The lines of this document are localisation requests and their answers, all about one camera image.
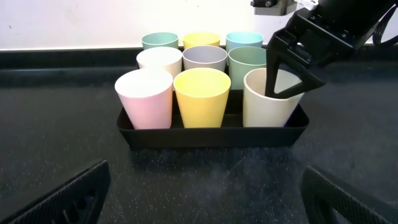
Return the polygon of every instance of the black cable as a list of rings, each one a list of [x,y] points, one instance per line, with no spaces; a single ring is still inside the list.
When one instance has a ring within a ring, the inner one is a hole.
[[[388,25],[388,22],[390,21],[392,15],[394,15],[394,12],[396,11],[397,6],[392,7],[387,13],[386,15],[381,19],[381,21],[379,22],[379,24],[377,25],[377,27],[374,30],[373,33],[373,44],[377,47],[388,47],[388,46],[392,46],[396,43],[398,43],[398,35],[393,37],[390,40],[387,40],[385,42],[381,42],[381,38],[383,37],[383,33]]]

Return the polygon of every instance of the wall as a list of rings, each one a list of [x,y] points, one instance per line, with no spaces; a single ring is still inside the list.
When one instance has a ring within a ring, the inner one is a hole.
[[[0,50],[140,47],[158,31],[254,30],[265,43],[288,16],[255,16],[250,0],[0,0]],[[386,38],[396,35],[397,13]]]

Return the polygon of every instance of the plastic cup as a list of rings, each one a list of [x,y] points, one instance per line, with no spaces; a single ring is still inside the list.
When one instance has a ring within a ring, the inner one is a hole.
[[[161,68],[176,77],[182,69],[182,53],[172,47],[154,47],[140,52],[137,62],[139,68]]]
[[[169,32],[158,32],[145,35],[142,39],[144,50],[153,47],[173,47],[178,49],[178,35]]]
[[[264,37],[257,32],[232,32],[226,36],[226,51],[237,47],[262,47]]]
[[[283,127],[304,95],[302,93],[288,99],[266,97],[266,78],[266,68],[255,69],[244,77],[244,127]],[[275,92],[279,93],[300,82],[294,74],[280,69]]]
[[[194,46],[220,46],[220,36],[211,32],[195,32],[185,35],[183,38],[184,49],[187,50]]]
[[[232,90],[243,89],[244,76],[251,70],[267,65],[266,50],[259,47],[237,47],[229,51],[228,57]]]
[[[172,124],[173,76],[143,68],[121,76],[114,88],[134,129],[164,129]]]
[[[186,128],[219,128],[231,80],[214,68],[193,68],[174,79],[175,93]]]
[[[191,68],[214,68],[223,72],[228,54],[220,47],[196,46],[184,50],[182,58],[186,70]]]

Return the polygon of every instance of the pink cup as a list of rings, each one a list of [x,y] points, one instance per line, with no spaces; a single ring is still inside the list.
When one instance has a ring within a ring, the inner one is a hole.
[[[114,88],[134,129],[164,129],[172,124],[173,76],[143,68],[121,76]]]

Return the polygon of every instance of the black tray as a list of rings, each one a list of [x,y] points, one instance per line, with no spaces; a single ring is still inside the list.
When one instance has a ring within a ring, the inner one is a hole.
[[[135,130],[124,108],[118,128],[130,148],[173,147],[281,147],[291,146],[307,128],[310,120],[298,105],[283,128],[244,128],[243,91],[231,90],[221,128],[183,128],[180,110],[173,93],[173,118],[170,129]]]

